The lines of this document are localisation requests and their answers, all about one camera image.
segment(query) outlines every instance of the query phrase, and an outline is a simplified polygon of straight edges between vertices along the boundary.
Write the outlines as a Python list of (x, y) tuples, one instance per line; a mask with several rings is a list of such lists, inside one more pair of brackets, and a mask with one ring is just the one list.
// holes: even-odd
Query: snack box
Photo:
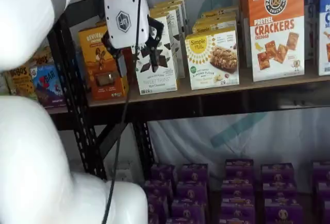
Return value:
[(150, 50), (145, 44), (140, 44), (138, 48), (136, 77), (141, 95), (176, 91), (178, 88), (178, 67), (170, 14), (153, 14), (152, 18), (162, 22), (164, 29), (156, 49), (159, 61), (152, 61)]
[(30, 72), (39, 103), (45, 108), (64, 107), (65, 100), (55, 65), (35, 65)]
[(291, 182), (264, 182), (262, 183), (263, 197), (295, 197), (297, 195), (297, 186), (294, 181)]
[(226, 177), (253, 179), (253, 160), (227, 159), (225, 161)]
[(207, 12), (202, 13), (202, 18), (209, 18), (212, 16), (229, 13), (229, 12), (235, 12), (236, 16), (238, 16), (238, 6), (230, 6), (230, 7), (224, 7), (224, 8), (207, 11)]
[(160, 224), (165, 224), (169, 217), (169, 206), (167, 204), (166, 196), (156, 196), (147, 194), (148, 212), (150, 214), (157, 214)]
[(193, 219), (187, 218), (168, 218), (166, 224), (195, 224), (196, 222)]
[(177, 6), (170, 6), (165, 8), (154, 8), (150, 10), (151, 15), (157, 13), (166, 13), (170, 14), (171, 19), (171, 28), (174, 39), (174, 48), (176, 52), (176, 60), (178, 67), (178, 77), (185, 78), (185, 67), (184, 62), (187, 59), (187, 52), (185, 47), (185, 39), (183, 38), (181, 21), (179, 16), (179, 8)]
[(303, 75), (304, 0), (249, 0), (253, 80)]
[(221, 185), (222, 194), (233, 197), (253, 196), (253, 183), (249, 180), (227, 180), (224, 179)]
[(177, 170), (174, 165), (165, 165), (155, 163), (151, 167), (151, 178), (155, 180), (171, 180), (172, 186), (175, 188), (177, 184)]
[(172, 202), (173, 200), (171, 180), (146, 180), (144, 183), (144, 190), (148, 194), (154, 194), (156, 196), (167, 196), (169, 202)]
[(174, 199), (172, 217), (193, 219), (195, 223), (205, 224), (205, 204), (191, 199)]
[(184, 164), (180, 170), (181, 181), (205, 181), (209, 180), (207, 164)]
[(124, 56), (116, 62), (101, 41), (107, 30), (104, 25), (86, 28), (78, 33), (88, 83), (96, 100), (126, 96), (129, 88)]
[(234, 27), (189, 35), (186, 49), (192, 90), (239, 84)]
[(318, 0), (317, 55), (319, 75), (330, 74), (330, 0)]
[(236, 218), (250, 218), (255, 222), (254, 197), (233, 198), (224, 196), (221, 201), (221, 214), (232, 215)]
[(205, 23), (195, 24), (192, 27), (192, 33), (209, 32), (226, 27), (235, 27), (235, 30), (237, 29), (235, 16), (228, 16)]
[(262, 181), (294, 180), (294, 168), (291, 163), (265, 164), (261, 166)]
[(186, 0), (169, 0), (155, 4), (155, 8), (164, 8), (169, 6), (174, 6), (179, 8), (181, 30), (182, 30), (182, 35), (185, 39), (186, 35), (190, 31), (188, 26), (187, 13), (186, 13)]
[(304, 223), (303, 208), (295, 198), (265, 199), (266, 224)]
[(176, 196), (208, 203), (206, 181), (179, 181)]

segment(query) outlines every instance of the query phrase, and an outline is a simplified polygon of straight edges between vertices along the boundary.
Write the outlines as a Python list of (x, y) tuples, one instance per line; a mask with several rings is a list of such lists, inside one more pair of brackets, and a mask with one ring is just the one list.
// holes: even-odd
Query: sweet thins box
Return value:
[(174, 199), (172, 216), (193, 219), (197, 224), (205, 224), (205, 204), (191, 199)]
[(176, 195), (177, 197), (208, 203), (205, 181), (179, 181), (176, 186)]
[(304, 74), (304, 0), (249, 0), (253, 80)]
[(296, 199), (265, 199), (266, 223), (292, 223), (301, 224), (303, 208)]
[(56, 68), (53, 64), (30, 68), (38, 101), (45, 108), (65, 106), (64, 96)]
[[(136, 77), (141, 95), (176, 91), (178, 88), (178, 67), (170, 14), (152, 14), (152, 18), (162, 22), (164, 29), (156, 49), (159, 56), (157, 62), (152, 60), (150, 49), (145, 44), (138, 48)], [(153, 37), (156, 36), (155, 30), (151, 33)], [(132, 46), (132, 53), (135, 53), (135, 46)]]
[(262, 165), (261, 179), (269, 182), (294, 180), (294, 168), (291, 163)]

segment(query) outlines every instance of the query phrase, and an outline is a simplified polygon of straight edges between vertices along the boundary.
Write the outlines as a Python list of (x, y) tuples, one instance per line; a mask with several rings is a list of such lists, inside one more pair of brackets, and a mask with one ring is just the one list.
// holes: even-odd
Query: pretzel crackers box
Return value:
[(330, 75), (330, 0), (318, 2), (318, 64), (319, 75)]
[[(176, 91), (178, 88), (178, 68), (170, 14), (153, 14), (152, 18), (162, 22), (164, 29), (156, 49), (159, 56), (158, 64), (151, 61), (150, 49), (146, 45), (140, 44), (138, 48), (136, 76), (141, 95)], [(132, 53), (135, 53), (134, 46), (132, 46)]]
[(303, 75), (304, 0), (249, 0), (254, 81)]
[(187, 52), (185, 47), (185, 39), (182, 34), (181, 21), (179, 14), (178, 6), (169, 6), (164, 8), (154, 8), (150, 10), (151, 15), (157, 13), (166, 13), (170, 14), (171, 28), (173, 33), (174, 48), (176, 52), (177, 68), (178, 68), (178, 77), (185, 78), (185, 67), (184, 62), (187, 62)]
[(94, 99), (126, 96), (128, 92), (124, 57), (116, 62), (101, 41), (107, 30), (104, 25), (84, 29), (78, 34)]
[(192, 90), (239, 84), (233, 26), (189, 35), (186, 49)]

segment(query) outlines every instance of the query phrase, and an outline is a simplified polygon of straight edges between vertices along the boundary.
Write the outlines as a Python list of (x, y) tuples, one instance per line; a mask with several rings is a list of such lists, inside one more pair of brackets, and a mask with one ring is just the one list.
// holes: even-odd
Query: product packaging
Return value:
[(150, 214), (157, 214), (159, 224), (165, 224), (169, 217), (169, 206), (167, 204), (166, 196), (155, 196), (147, 194), (148, 212)]
[[(149, 48), (144, 44), (139, 46), (136, 76), (141, 95), (176, 91), (178, 88), (178, 67), (170, 14), (153, 14), (152, 18), (162, 22), (164, 30), (156, 49), (159, 55), (158, 65), (151, 61)], [(134, 46), (132, 46), (132, 53), (135, 53)]]
[(226, 177), (253, 179), (253, 160), (228, 159), (225, 162)]
[(174, 199), (172, 216), (193, 219), (197, 224), (205, 224), (205, 204), (191, 199)]
[(303, 223), (303, 208), (296, 199), (265, 199), (266, 224)]
[(264, 182), (294, 180), (294, 168), (291, 163), (262, 165), (261, 179)]
[(176, 52), (178, 77), (185, 78), (184, 62), (187, 62), (187, 52), (185, 47), (185, 39), (183, 38), (181, 21), (179, 16), (179, 7), (170, 6), (164, 8), (155, 8), (150, 10), (151, 15), (157, 13), (169, 13), (171, 19), (171, 28), (174, 39), (174, 49)]
[(192, 90), (239, 84), (234, 27), (189, 35), (186, 49)]
[(249, 0), (253, 80), (303, 75), (304, 0)]
[(208, 203), (206, 181), (179, 181), (176, 186), (176, 195)]
[(64, 107), (65, 100), (56, 68), (53, 64), (30, 68), (39, 103), (45, 108)]
[(236, 218), (250, 218), (252, 222), (255, 222), (254, 197), (227, 198), (224, 196), (221, 201), (221, 213), (233, 215)]
[(129, 88), (124, 56), (116, 62), (101, 41), (107, 30), (104, 25), (79, 32), (88, 83), (96, 100), (126, 96)]

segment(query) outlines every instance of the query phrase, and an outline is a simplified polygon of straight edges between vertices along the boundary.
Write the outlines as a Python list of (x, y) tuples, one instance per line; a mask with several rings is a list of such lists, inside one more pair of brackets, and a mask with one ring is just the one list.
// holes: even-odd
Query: almond flour crackers box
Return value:
[(239, 84), (234, 27), (189, 35), (186, 49), (192, 90)]
[(253, 80), (305, 72), (304, 0), (249, 0)]

